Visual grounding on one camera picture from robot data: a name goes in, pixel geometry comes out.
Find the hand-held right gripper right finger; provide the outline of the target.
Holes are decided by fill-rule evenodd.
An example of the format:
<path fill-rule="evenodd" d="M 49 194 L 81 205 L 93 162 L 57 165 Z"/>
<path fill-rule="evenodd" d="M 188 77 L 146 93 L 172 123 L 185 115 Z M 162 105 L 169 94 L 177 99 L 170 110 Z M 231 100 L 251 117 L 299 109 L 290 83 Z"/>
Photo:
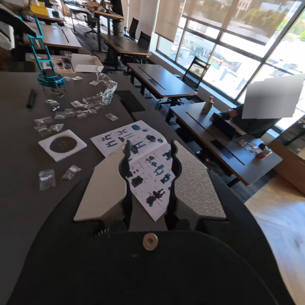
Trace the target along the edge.
<path fill-rule="evenodd" d="M 208 169 L 178 141 L 170 143 L 174 174 L 166 211 L 166 223 L 187 219 L 226 221 L 227 216 L 211 181 Z"/>

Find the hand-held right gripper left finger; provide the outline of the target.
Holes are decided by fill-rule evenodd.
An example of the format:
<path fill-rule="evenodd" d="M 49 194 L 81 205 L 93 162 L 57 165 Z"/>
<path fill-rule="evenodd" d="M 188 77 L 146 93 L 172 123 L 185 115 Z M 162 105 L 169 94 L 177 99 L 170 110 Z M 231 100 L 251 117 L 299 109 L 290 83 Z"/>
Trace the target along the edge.
<path fill-rule="evenodd" d="M 123 220 L 123 201 L 127 196 L 124 169 L 129 171 L 131 142 L 125 141 L 93 170 L 74 216 L 75 222 Z"/>

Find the white illustrated instruction manual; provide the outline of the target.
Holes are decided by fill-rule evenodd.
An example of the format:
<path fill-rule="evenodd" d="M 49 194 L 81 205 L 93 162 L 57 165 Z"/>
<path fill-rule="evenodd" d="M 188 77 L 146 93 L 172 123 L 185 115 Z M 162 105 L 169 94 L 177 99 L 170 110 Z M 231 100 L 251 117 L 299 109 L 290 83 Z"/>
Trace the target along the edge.
<path fill-rule="evenodd" d="M 90 138 L 104 157 L 131 143 L 127 180 L 133 195 L 154 221 L 167 209 L 173 174 L 171 146 L 166 138 L 139 120 Z"/>

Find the dark grey desk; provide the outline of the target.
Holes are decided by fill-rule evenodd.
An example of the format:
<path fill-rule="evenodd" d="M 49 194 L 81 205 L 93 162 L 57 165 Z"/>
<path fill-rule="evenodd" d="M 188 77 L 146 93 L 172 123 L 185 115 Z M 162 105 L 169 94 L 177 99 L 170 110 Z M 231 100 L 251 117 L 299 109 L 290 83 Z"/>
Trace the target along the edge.
<path fill-rule="evenodd" d="M 81 80 L 71 80 L 65 85 L 62 98 L 37 82 L 36 73 L 1 72 L 1 304 L 6 304 L 20 275 L 26 255 L 41 226 L 62 198 L 87 173 L 100 163 L 104 156 L 90 138 L 143 120 L 160 132 L 168 142 L 177 140 L 188 151 L 189 147 L 165 122 L 165 117 L 131 84 L 124 75 L 112 74 L 117 90 L 129 90 L 146 109 L 130 116 L 117 96 L 108 106 L 102 107 L 85 119 L 70 117 L 63 122 L 63 130 L 71 130 L 87 147 L 55 162 L 38 144 L 42 137 L 34 128 L 34 119 L 53 114 L 47 99 L 57 100 L 61 106 L 78 99 L 88 83 L 96 79 L 95 73 L 77 73 Z M 76 165 L 82 170 L 70 181 L 62 180 L 66 170 Z M 53 169 L 56 186 L 39 190 L 38 173 Z"/>

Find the small clear screw bag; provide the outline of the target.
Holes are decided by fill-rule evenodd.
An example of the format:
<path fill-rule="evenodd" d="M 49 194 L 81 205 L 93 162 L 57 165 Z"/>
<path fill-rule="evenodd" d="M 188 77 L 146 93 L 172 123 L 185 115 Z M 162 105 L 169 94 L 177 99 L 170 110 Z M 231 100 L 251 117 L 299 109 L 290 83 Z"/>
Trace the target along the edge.
<path fill-rule="evenodd" d="M 66 172 L 63 174 L 61 177 L 62 180 L 70 181 L 71 179 L 74 178 L 76 173 L 80 172 L 82 169 L 76 165 L 70 166 Z"/>
<path fill-rule="evenodd" d="M 45 191 L 56 186 L 55 172 L 53 169 L 40 171 L 38 177 L 40 191 Z"/>

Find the black laptop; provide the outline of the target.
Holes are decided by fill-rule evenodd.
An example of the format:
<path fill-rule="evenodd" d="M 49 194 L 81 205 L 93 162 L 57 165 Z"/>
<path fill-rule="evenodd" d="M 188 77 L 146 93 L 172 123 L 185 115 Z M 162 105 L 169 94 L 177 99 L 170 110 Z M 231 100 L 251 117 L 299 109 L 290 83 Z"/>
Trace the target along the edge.
<path fill-rule="evenodd" d="M 213 113 L 212 124 L 217 128 L 220 132 L 226 135 L 229 139 L 234 139 L 237 137 L 236 129 L 229 124 L 225 119 L 223 119 L 219 114 Z"/>

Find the scatter of clear parts bags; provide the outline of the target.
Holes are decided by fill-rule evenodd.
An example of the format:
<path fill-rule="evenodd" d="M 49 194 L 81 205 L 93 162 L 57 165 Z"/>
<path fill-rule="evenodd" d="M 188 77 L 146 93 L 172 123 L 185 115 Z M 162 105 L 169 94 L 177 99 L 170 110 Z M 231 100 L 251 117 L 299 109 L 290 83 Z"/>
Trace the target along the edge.
<path fill-rule="evenodd" d="M 102 89 L 102 85 L 93 86 L 88 83 L 86 90 L 78 95 L 78 99 L 72 99 L 68 101 L 68 106 L 71 108 L 65 108 L 54 99 L 47 99 L 45 103 L 52 106 L 53 114 L 51 116 L 34 119 L 33 128 L 41 135 L 47 136 L 55 132 L 60 132 L 64 126 L 63 123 L 56 123 L 56 121 L 62 121 L 70 117 L 76 117 L 79 120 L 88 118 L 94 114 L 97 114 L 98 110 L 102 107 L 89 107 L 83 103 L 83 98 L 95 96 Z"/>

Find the pale bottle with red cap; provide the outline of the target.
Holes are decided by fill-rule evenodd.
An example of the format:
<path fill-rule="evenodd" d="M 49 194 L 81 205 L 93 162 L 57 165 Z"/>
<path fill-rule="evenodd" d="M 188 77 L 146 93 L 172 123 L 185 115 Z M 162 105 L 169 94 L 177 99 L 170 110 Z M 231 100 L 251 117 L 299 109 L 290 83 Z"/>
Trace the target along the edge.
<path fill-rule="evenodd" d="M 211 110 L 211 108 L 213 107 L 213 105 L 214 105 L 213 97 L 210 96 L 202 108 L 202 111 L 201 111 L 202 114 L 207 115 L 209 113 L 209 111 Z"/>

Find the crumpled clear plastic wrap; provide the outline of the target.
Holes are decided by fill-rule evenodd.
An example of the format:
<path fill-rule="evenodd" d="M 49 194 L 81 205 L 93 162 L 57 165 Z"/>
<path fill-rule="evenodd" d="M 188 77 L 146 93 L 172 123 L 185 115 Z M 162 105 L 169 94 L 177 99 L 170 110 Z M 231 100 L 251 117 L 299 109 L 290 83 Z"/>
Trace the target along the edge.
<path fill-rule="evenodd" d="M 109 105 L 117 88 L 117 82 L 109 78 L 107 74 L 97 72 L 96 77 L 97 79 L 95 81 L 91 81 L 89 84 L 93 86 L 102 85 L 101 91 L 95 96 L 83 98 L 83 103 L 91 108 Z"/>

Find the wooden cabinet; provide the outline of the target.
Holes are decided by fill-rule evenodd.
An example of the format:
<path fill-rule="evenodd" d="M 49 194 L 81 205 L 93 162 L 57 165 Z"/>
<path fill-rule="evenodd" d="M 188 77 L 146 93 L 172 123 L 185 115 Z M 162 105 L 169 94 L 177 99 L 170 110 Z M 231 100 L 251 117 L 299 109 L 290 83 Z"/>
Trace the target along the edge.
<path fill-rule="evenodd" d="M 305 161 L 277 140 L 268 144 L 274 153 L 282 158 L 275 171 L 305 194 Z"/>

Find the black mesh office chair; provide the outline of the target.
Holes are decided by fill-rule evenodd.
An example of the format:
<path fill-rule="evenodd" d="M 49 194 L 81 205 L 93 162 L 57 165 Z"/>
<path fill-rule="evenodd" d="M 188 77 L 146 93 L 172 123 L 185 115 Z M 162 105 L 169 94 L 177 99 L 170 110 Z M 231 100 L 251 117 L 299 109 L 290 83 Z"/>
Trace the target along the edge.
<path fill-rule="evenodd" d="M 206 63 L 195 56 L 191 65 L 183 75 L 182 82 L 191 89 L 197 91 L 209 67 L 209 63 Z"/>

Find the white open cardboard box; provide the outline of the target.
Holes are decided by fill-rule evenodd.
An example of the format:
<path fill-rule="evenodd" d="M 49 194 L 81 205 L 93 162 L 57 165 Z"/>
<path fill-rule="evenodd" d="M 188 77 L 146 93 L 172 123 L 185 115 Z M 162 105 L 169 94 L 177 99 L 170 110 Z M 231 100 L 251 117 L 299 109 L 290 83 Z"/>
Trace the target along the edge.
<path fill-rule="evenodd" d="M 75 72 L 100 73 L 104 69 L 104 65 L 94 55 L 72 54 L 71 64 Z"/>

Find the flat tray with black parts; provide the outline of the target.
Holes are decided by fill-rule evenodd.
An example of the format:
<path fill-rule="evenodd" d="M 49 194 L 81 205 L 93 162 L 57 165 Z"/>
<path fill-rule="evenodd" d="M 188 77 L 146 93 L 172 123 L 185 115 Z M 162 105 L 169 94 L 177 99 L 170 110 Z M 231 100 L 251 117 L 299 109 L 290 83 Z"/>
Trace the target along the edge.
<path fill-rule="evenodd" d="M 64 74 L 74 74 L 75 71 L 73 69 L 71 63 L 72 55 L 51 55 L 51 61 L 54 66 L 54 70 L 56 73 L 64 73 Z M 48 59 L 47 55 L 38 54 L 37 58 L 39 60 L 43 60 L 40 62 L 40 67 L 42 69 L 51 69 L 51 63 L 49 61 L 44 61 Z M 25 60 L 31 61 L 37 64 L 38 68 L 36 69 L 38 72 L 40 71 L 40 67 L 36 61 L 35 55 L 32 53 L 25 53 Z"/>

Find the beige roller blind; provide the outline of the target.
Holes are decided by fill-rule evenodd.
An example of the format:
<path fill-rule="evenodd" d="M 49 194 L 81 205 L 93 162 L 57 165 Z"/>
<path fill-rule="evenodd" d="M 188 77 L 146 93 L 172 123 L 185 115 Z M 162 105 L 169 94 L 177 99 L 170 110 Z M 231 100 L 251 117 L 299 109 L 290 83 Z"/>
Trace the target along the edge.
<path fill-rule="evenodd" d="M 185 0 L 160 0 L 155 34 L 174 42 Z"/>

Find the yellow box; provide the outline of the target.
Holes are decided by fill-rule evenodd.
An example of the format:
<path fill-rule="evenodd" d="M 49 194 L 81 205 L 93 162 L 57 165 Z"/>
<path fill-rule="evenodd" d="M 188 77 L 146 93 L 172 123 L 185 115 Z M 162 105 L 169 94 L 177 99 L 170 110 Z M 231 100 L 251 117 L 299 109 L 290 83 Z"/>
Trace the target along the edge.
<path fill-rule="evenodd" d="M 33 14 L 49 16 L 48 10 L 47 10 L 44 2 L 41 2 L 38 0 L 30 0 L 29 4 L 30 4 L 30 10 Z"/>

